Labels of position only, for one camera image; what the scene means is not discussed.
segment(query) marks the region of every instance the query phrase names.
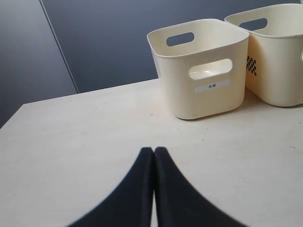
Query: storage bin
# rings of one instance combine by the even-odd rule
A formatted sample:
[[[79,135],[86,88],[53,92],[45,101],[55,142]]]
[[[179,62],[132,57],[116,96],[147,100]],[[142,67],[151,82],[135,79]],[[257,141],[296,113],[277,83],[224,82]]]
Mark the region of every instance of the storage bin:
[[[191,42],[168,46],[170,37]],[[249,33],[216,19],[202,19],[147,35],[171,112],[195,119],[233,110],[244,99]]]
[[[303,5],[279,4],[228,16],[227,23],[266,19],[250,31],[246,86],[275,106],[303,103]]]

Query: checkered pattern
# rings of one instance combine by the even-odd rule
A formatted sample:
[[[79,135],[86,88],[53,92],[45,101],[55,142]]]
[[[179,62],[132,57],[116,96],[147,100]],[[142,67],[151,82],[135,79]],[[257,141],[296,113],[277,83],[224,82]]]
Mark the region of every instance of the checkered pattern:
[[[257,62],[256,62],[256,60],[247,56],[246,69],[256,76],[257,75]]]

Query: table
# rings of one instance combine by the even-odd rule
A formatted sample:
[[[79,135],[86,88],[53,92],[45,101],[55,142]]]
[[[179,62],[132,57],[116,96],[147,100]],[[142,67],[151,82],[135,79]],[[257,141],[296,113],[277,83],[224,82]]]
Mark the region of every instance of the table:
[[[232,112],[184,121],[157,79],[23,105],[0,129],[0,226],[75,221],[112,192],[141,147],[157,146],[244,224],[302,226],[303,106],[270,106],[246,91]]]

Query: bin handle cutout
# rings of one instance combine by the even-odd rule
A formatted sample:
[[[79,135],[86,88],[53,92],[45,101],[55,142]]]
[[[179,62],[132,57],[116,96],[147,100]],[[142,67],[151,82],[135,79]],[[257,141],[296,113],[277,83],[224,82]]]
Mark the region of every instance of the bin handle cutout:
[[[176,46],[176,45],[180,45],[180,44],[186,44],[186,43],[192,42],[194,39],[195,39],[194,33],[187,32],[187,33],[168,37],[166,39],[166,45],[167,46]]]
[[[201,80],[228,73],[232,68],[232,61],[230,59],[223,59],[192,67],[189,70],[189,77],[193,80]]]
[[[266,18],[251,20],[241,23],[239,26],[249,31],[256,31],[267,27],[268,20]]]

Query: wall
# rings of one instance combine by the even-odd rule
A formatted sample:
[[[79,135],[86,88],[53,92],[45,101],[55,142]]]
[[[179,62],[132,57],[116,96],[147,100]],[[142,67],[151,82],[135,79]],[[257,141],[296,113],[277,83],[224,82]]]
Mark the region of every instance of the wall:
[[[24,103],[76,94],[39,0],[0,1],[0,127]]]
[[[299,0],[43,0],[81,92],[156,78],[146,35]]]

